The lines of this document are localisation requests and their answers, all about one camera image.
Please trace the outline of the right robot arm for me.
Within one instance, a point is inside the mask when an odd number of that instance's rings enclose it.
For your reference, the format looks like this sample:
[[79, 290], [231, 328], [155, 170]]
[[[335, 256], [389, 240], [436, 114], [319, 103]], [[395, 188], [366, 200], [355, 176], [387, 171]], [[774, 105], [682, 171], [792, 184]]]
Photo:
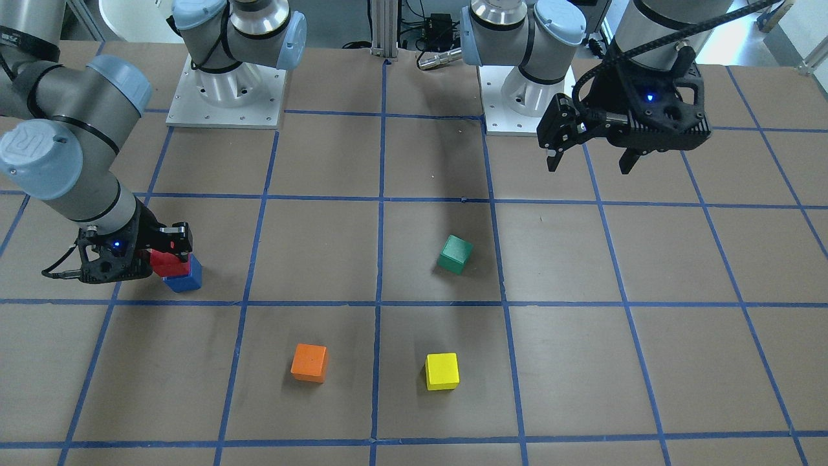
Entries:
[[[156, 274], [175, 291], [198, 289], [189, 224], [157, 221], [111, 171], [153, 86], [116, 56], [61, 64], [64, 12], [62, 1], [2, 2], [2, 115], [19, 119], [2, 135], [2, 173], [79, 228], [79, 268], [41, 273], [88, 284]], [[307, 44], [307, 19], [287, 1], [175, 1], [168, 24], [210, 103], [248, 102], [261, 92], [257, 66], [293, 70]]]

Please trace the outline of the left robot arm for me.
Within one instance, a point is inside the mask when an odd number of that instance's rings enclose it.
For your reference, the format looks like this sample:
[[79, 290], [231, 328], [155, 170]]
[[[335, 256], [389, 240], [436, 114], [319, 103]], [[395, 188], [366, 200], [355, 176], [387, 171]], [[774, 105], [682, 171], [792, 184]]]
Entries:
[[569, 1], [470, 1], [459, 22], [462, 56], [511, 68], [505, 96], [540, 118], [548, 171], [570, 148], [604, 139], [623, 148], [618, 167], [627, 174], [654, 151], [695, 150], [712, 136], [697, 53], [712, 29], [770, 5], [731, 4], [630, 1], [600, 64], [556, 94], [587, 36], [585, 15]]

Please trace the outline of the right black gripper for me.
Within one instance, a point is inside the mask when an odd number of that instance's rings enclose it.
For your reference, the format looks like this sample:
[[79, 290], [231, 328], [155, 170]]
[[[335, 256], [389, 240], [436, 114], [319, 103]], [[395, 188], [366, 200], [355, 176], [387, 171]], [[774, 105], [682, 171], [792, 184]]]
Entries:
[[135, 204], [132, 218], [115, 232], [104, 235], [97, 227], [79, 229], [73, 247], [61, 259], [78, 250], [81, 265], [63, 271], [62, 280], [101, 284], [147, 278], [153, 274], [152, 250], [172, 254], [180, 263], [190, 261], [193, 236], [189, 224], [184, 221], [169, 227], [157, 221], [141, 201]]

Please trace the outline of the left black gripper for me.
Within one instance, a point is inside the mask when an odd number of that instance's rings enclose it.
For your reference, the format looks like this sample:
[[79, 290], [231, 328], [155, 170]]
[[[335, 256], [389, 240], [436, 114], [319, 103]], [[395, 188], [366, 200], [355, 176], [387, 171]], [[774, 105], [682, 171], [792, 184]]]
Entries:
[[593, 138], [626, 148], [619, 171], [627, 175], [645, 151], [694, 150], [712, 136], [694, 48], [666, 50], [677, 55], [666, 70], [657, 70], [634, 59], [621, 61], [619, 46], [612, 44], [585, 97], [576, 102], [573, 94], [554, 95], [536, 127], [548, 171], [556, 172], [565, 150]]

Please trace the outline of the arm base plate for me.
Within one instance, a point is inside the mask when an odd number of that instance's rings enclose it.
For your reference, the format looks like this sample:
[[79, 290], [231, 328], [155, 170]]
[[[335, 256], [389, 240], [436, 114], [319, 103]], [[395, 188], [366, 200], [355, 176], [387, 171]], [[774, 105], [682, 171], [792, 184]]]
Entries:
[[166, 123], [190, 129], [266, 129], [280, 126], [289, 71], [243, 63], [210, 74], [184, 62]]
[[557, 93], [570, 94], [576, 83], [571, 67], [562, 82], [530, 82], [516, 66], [479, 66], [480, 97], [486, 132], [495, 136], [535, 137], [536, 127]]

